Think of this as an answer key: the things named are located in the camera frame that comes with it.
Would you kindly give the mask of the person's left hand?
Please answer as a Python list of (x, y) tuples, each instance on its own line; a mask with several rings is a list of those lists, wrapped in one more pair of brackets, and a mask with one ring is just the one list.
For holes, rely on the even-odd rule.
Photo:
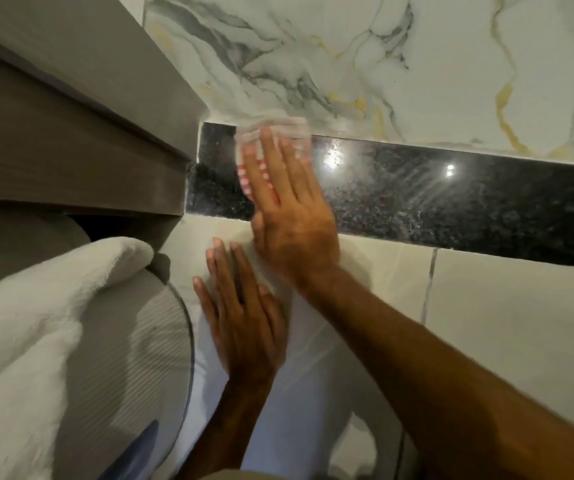
[[(216, 352), (229, 379), (274, 382), (282, 367), (287, 345), (275, 345), (259, 298), (255, 272), (243, 248), (233, 242), (226, 248), (234, 267), (242, 307), (219, 307), (219, 330), (210, 330)], [(212, 247), (205, 252), (210, 292), (216, 292)]]

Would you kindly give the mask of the brown wooden cabinet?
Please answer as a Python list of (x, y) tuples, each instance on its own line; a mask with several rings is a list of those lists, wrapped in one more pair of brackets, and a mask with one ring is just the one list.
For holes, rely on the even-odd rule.
[(73, 214), (92, 239), (159, 250), (209, 110), (133, 1), (0, 0), (0, 210)]

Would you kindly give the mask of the red white checkered cloth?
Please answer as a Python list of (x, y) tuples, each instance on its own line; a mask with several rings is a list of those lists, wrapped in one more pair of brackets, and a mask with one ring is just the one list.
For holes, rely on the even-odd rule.
[(255, 147), (259, 171), (266, 181), (273, 199), (278, 202), (277, 195), (271, 184), (260, 140), (261, 128), (263, 127), (268, 127), (271, 130), (274, 136), (275, 146), (278, 146), (279, 139), (289, 139), (298, 159), (309, 159), (312, 149), (312, 134), (305, 118), (289, 117), (262, 120), (248, 127), (237, 127), (234, 135), (236, 173), (243, 194), (253, 203), (255, 201), (252, 188), (246, 172), (246, 166), (244, 165), (244, 151), (251, 146)]

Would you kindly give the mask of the person's right hand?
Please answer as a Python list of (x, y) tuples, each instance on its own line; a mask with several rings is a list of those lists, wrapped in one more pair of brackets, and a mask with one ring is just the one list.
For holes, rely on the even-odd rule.
[(328, 204), (303, 202), (306, 190), (303, 159), (295, 154), (292, 161), (290, 177), (296, 197), (277, 197), (276, 202), (259, 171), (255, 147), (244, 151), (255, 215), (263, 215), (268, 227), (268, 266), (285, 282), (302, 291), (315, 278), (338, 266), (340, 246), (331, 208)]

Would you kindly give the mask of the person's left forearm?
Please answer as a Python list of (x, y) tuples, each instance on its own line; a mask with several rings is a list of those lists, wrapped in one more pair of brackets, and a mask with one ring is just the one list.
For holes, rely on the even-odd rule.
[(173, 480), (239, 470), (273, 381), (229, 379), (218, 406)]

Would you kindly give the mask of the white fluffy towel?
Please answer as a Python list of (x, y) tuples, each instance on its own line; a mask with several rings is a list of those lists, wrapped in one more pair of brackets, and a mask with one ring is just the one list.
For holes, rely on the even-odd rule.
[(52, 480), (66, 369), (99, 291), (154, 257), (138, 239), (92, 242), (0, 281), (0, 480)]

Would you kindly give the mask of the round ribbed glass table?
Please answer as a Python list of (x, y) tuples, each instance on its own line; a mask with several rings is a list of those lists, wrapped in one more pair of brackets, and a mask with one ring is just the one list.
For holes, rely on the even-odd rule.
[(179, 294), (144, 269), (101, 290), (81, 317), (67, 360), (67, 407), (53, 480), (97, 480), (140, 433), (159, 421), (138, 480), (151, 480), (173, 449), (193, 386), (194, 341)]

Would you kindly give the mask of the black granite ledge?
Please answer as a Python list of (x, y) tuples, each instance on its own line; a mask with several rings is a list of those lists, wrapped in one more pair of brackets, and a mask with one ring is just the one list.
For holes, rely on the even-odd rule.
[(313, 137), (350, 235), (574, 266), (574, 164)]

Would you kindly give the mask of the person's right forearm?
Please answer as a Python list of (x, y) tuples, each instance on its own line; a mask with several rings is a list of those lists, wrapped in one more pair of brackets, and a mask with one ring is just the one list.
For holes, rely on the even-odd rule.
[(377, 382), (417, 450), (451, 480), (574, 480), (574, 427), (332, 264), (289, 281)]

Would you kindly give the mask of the blue object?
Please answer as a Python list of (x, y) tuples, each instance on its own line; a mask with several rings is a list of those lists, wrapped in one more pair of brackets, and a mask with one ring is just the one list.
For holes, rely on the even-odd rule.
[(159, 421), (153, 420), (97, 480), (138, 480), (154, 451)]

